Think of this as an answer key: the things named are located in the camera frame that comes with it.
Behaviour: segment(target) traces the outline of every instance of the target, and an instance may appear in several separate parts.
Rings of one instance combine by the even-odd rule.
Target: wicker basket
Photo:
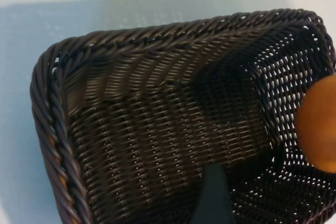
[[[63,223],[188,223],[210,163],[238,223],[325,222],[336,175],[307,163],[293,114],[335,62],[322,19],[290,9],[52,45],[30,95]]]

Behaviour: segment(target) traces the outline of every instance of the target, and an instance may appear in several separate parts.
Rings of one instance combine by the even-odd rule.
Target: woven texture
[[[322,19],[290,9],[52,45],[30,95],[63,223],[188,223],[211,163],[237,223],[324,223],[336,175],[307,163],[293,115],[335,60]]]

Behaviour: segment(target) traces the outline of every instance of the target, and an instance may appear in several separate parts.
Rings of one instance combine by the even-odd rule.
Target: orange object
[[[336,173],[336,75],[315,83],[296,114],[296,129],[308,162]]]

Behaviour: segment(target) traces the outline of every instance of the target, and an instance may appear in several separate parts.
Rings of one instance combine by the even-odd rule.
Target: white background
[[[0,0],[0,223],[60,224],[28,90],[33,66],[49,45],[99,29],[284,7],[317,12],[336,37],[335,5],[336,0]]]

